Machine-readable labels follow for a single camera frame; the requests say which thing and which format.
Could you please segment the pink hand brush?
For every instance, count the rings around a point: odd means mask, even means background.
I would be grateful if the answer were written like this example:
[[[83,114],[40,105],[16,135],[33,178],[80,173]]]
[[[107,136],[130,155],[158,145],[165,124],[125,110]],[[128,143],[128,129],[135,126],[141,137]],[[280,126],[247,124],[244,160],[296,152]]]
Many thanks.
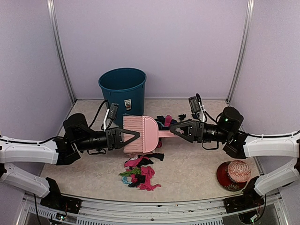
[[[150,153],[157,147],[159,138],[176,137],[169,130],[160,131],[157,122],[149,116],[124,116],[123,128],[140,134],[139,138],[123,148],[126,154]]]

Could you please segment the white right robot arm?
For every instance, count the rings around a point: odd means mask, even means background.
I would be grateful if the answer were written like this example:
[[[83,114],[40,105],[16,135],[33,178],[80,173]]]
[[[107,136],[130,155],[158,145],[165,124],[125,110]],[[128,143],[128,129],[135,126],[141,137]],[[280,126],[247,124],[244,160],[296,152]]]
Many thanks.
[[[240,131],[243,116],[233,107],[226,107],[216,124],[197,120],[186,120],[170,125],[170,131],[193,143],[217,142],[234,159],[258,156],[286,156],[291,161],[260,177],[253,178],[240,197],[240,204],[250,208],[268,192],[300,179],[300,133],[298,131],[280,135],[252,135]]]

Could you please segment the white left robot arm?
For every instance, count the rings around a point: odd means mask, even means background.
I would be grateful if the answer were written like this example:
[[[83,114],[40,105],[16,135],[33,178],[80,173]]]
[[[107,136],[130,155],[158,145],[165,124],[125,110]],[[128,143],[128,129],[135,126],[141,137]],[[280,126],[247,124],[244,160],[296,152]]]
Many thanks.
[[[65,135],[45,141],[27,141],[6,136],[0,138],[0,181],[31,192],[53,207],[62,208],[66,199],[55,180],[41,178],[20,169],[15,162],[36,162],[50,165],[71,165],[88,150],[121,149],[140,137],[139,132],[118,127],[105,131],[91,129],[82,113],[63,122]]]

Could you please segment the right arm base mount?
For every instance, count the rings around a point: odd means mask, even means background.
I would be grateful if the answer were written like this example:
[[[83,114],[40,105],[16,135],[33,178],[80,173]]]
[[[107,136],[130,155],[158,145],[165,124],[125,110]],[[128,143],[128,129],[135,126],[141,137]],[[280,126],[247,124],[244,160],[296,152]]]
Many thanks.
[[[226,213],[248,210],[266,203],[266,196],[259,195],[254,190],[255,182],[258,178],[259,176],[256,176],[250,180],[246,188],[243,190],[242,195],[225,198],[223,200]]]

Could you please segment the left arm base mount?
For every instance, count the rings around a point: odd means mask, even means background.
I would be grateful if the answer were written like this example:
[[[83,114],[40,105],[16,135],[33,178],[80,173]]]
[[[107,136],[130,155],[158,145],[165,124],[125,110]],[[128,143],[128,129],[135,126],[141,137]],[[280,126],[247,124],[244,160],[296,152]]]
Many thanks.
[[[62,195],[54,179],[46,178],[49,184],[49,193],[41,198],[40,204],[54,210],[78,214],[82,201],[79,198]]]

